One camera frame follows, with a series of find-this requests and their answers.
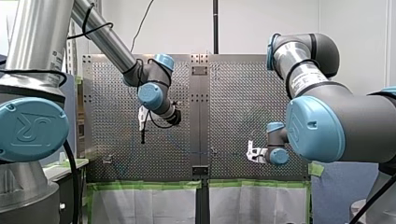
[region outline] black cable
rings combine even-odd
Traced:
[[[21,69],[0,69],[0,72],[4,74],[26,74],[26,73],[50,73],[54,75],[59,75],[64,79],[61,81],[59,86],[61,87],[67,81],[67,75],[63,72],[56,71],[56,70],[40,70],[40,69],[28,69],[28,70],[21,70]]]
[[[69,36],[69,37],[67,37],[68,40],[76,39],[76,38],[79,38],[79,37],[82,37],[82,36],[87,37],[88,34],[93,33],[93,32],[95,32],[95,31],[97,31],[97,30],[99,30],[99,29],[101,29],[101,28],[103,28],[105,26],[108,26],[108,25],[110,26],[110,28],[113,28],[113,26],[114,26],[113,22],[107,22],[107,23],[105,23],[103,25],[100,25],[100,26],[98,26],[96,28],[93,28],[93,29],[91,29],[90,31],[87,32],[88,19],[90,18],[92,9],[94,7],[95,7],[95,4],[91,3],[90,7],[88,8],[87,12],[85,13],[85,18],[84,18],[84,21],[82,22],[82,26],[81,26],[82,34]]]
[[[363,206],[349,224],[357,224],[365,212],[396,182],[396,174]]]
[[[113,26],[114,26],[113,22],[107,22],[107,23],[105,23],[105,24],[103,24],[103,25],[100,25],[100,26],[94,28],[94,29],[91,29],[91,30],[88,31],[87,33],[82,33],[82,34],[79,34],[79,35],[69,36],[69,37],[67,37],[67,39],[68,39],[68,40],[69,40],[69,39],[76,39],[76,38],[82,37],[82,36],[84,36],[84,35],[88,35],[88,34],[90,34],[90,33],[93,33],[93,32],[95,32],[95,31],[97,31],[97,30],[99,30],[99,29],[105,27],[105,26],[108,26],[108,25],[110,26],[110,28],[113,28]]]
[[[78,224],[78,214],[79,214],[78,170],[72,148],[70,147],[69,142],[67,140],[64,142],[64,151],[66,152],[67,158],[69,159],[70,169],[73,178],[73,224]]]
[[[149,117],[150,117],[150,119],[151,119],[151,122],[155,125],[155,126],[157,126],[157,128],[160,128],[160,129],[170,129],[170,128],[172,128],[174,125],[172,124],[172,125],[170,125],[170,126],[160,126],[160,125],[158,125],[155,121],[154,121],[154,119],[152,118],[152,116],[151,116],[151,111],[149,110],[148,111],[148,114],[149,114]]]
[[[137,30],[137,33],[136,33],[136,35],[134,36],[134,40],[133,40],[133,42],[132,42],[131,52],[134,50],[134,42],[136,41],[137,37],[138,37],[139,34],[140,34],[140,30],[142,29],[143,22],[145,22],[145,19],[146,19],[148,13],[149,13],[149,9],[151,8],[151,4],[152,4],[153,2],[154,2],[154,0],[151,0],[151,2],[149,2],[148,8],[146,9],[145,16],[143,17],[142,21],[140,22],[139,29]]]
[[[87,22],[88,22],[88,19],[90,18],[91,11],[94,7],[95,7],[95,4],[91,3],[90,7],[88,8],[87,12],[85,13],[85,18],[84,18],[84,21],[82,22],[82,27],[81,27],[83,34],[87,33]]]

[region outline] blue joint cap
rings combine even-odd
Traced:
[[[137,98],[149,110],[158,109],[163,103],[163,91],[155,83],[146,83],[139,88]]]
[[[382,91],[389,92],[389,93],[392,93],[393,95],[396,95],[396,86],[386,87]]]
[[[340,120],[318,98],[301,96],[288,104],[286,129],[292,149],[311,161],[339,161],[346,139]]]
[[[289,161],[289,153],[284,148],[276,148],[270,154],[270,162],[274,165],[284,165]]]
[[[285,125],[282,122],[271,122],[267,124],[267,132],[271,133],[279,129],[283,129]]]
[[[69,134],[64,111],[52,101],[25,97],[0,105],[0,160],[39,161],[56,152]]]
[[[174,71],[175,68],[175,62],[173,58],[167,54],[156,54],[154,56],[154,60],[157,63],[162,64],[163,66],[169,68],[172,72]]]

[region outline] metal bracket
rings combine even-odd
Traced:
[[[192,166],[192,175],[208,175],[209,168],[207,165]]]
[[[207,66],[193,66],[191,74],[193,76],[207,76]]]

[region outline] white cloth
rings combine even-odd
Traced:
[[[195,224],[196,189],[101,190],[92,195],[92,224]]]
[[[210,220],[214,224],[303,224],[308,189],[259,186],[211,188]]]

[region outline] black hose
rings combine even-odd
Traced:
[[[219,54],[219,0],[213,0],[213,37],[213,53]]]
[[[352,218],[349,224],[357,224],[365,212],[396,182],[396,174],[363,206],[363,208]]]
[[[64,151],[66,151],[67,158],[69,159],[70,169],[73,178],[73,224],[78,224],[79,217],[79,184],[78,184],[78,170],[76,161],[74,159],[72,148],[67,140],[64,142]]]

